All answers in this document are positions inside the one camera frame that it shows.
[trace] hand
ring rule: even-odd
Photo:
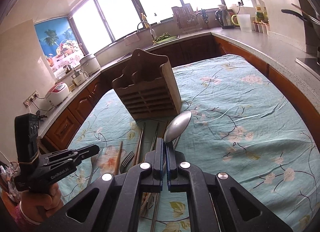
[[[58,183],[52,184],[49,188],[50,195],[42,193],[22,192],[21,209],[22,212],[31,220],[43,222],[44,219],[39,214],[36,206],[43,206],[46,210],[45,215],[50,217],[62,208],[61,191]]]

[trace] soap bottle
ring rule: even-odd
[[[261,11],[261,8],[258,6],[256,7],[256,20],[257,22],[264,21],[263,12]]]
[[[141,18],[142,18],[142,21],[145,21],[145,22],[147,22],[147,17],[143,14],[143,13],[141,13]],[[144,26],[148,29],[149,28],[149,25],[147,25],[147,24],[145,24],[145,23],[143,23],[144,24]]]

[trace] metal screw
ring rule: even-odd
[[[226,174],[225,172],[220,172],[218,173],[218,178],[219,179],[228,179],[228,174]]]
[[[182,162],[180,163],[180,167],[183,168],[183,169],[187,169],[190,167],[190,163],[188,162]]]
[[[108,181],[112,179],[112,175],[110,173],[105,173],[101,177],[104,181]]]
[[[140,168],[141,169],[149,169],[150,168],[150,163],[141,163],[140,164]]]

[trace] pink sleeve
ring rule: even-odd
[[[29,223],[23,216],[20,210],[20,205],[15,208],[15,221],[22,232],[32,232],[36,225]]]

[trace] green vegetables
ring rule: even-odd
[[[158,42],[158,41],[162,41],[162,40],[167,39],[167,38],[169,38],[169,37],[170,37],[170,34],[164,33],[164,34],[162,34],[160,37],[156,37],[156,38],[153,40],[153,43],[156,43],[156,42]]]

